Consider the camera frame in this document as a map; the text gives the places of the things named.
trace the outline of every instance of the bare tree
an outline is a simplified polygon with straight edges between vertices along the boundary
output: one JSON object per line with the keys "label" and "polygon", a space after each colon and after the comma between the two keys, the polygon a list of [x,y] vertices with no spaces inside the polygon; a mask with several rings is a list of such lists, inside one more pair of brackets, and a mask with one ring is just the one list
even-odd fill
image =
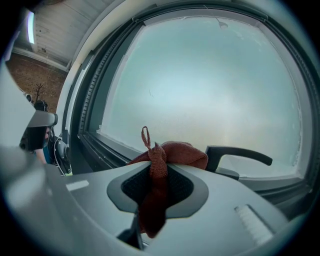
{"label": "bare tree", "polygon": [[42,84],[42,83],[40,83],[40,84],[35,84],[36,85],[36,90],[35,90],[35,92],[36,92],[36,94],[35,94],[35,101],[34,102],[37,102],[37,100],[38,100],[38,97],[40,96],[40,93],[41,93],[41,89],[42,89],[42,87],[44,86],[44,84]]}

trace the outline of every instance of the brick wall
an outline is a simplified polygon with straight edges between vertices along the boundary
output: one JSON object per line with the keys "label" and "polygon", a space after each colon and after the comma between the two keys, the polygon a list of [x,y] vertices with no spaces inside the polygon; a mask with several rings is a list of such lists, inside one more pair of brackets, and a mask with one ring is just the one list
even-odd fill
{"label": "brick wall", "polygon": [[36,99],[37,84],[43,84],[38,100],[47,102],[49,112],[56,112],[67,72],[15,53],[11,55],[6,65],[17,85],[30,94],[32,100]]}

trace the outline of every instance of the red cloth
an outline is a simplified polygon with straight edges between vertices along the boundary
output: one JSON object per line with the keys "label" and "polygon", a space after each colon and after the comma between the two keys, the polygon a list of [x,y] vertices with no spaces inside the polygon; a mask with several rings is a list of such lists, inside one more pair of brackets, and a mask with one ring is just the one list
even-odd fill
{"label": "red cloth", "polygon": [[150,238],[154,238],[166,222],[168,205],[166,163],[188,165],[204,170],[208,164],[208,156],[186,142],[167,141],[162,145],[155,143],[154,148],[151,148],[150,135],[146,126],[142,128],[141,137],[148,151],[133,159],[128,165],[151,161],[149,175],[152,186],[151,191],[139,206],[139,225],[141,233],[147,233]]}

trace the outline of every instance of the black handle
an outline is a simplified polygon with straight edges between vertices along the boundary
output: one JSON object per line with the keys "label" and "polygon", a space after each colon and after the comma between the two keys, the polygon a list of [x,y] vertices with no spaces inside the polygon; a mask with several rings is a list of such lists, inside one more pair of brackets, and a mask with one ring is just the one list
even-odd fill
{"label": "black handle", "polygon": [[224,155],[251,158],[261,163],[264,163],[267,166],[270,166],[272,164],[271,157],[253,150],[238,147],[207,146],[205,153],[208,155],[208,164],[205,169],[212,173],[216,171],[219,162]]}

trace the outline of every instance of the frosted window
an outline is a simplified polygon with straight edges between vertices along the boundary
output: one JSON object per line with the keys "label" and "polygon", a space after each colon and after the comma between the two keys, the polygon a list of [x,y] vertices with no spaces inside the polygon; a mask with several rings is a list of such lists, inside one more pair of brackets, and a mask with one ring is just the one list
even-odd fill
{"label": "frosted window", "polygon": [[301,123],[286,65],[258,28],[218,20],[189,17],[144,28],[118,69],[99,132],[144,152],[141,129],[148,126],[160,144],[232,146],[273,158],[271,167],[241,157],[222,161],[241,176],[293,174]]}

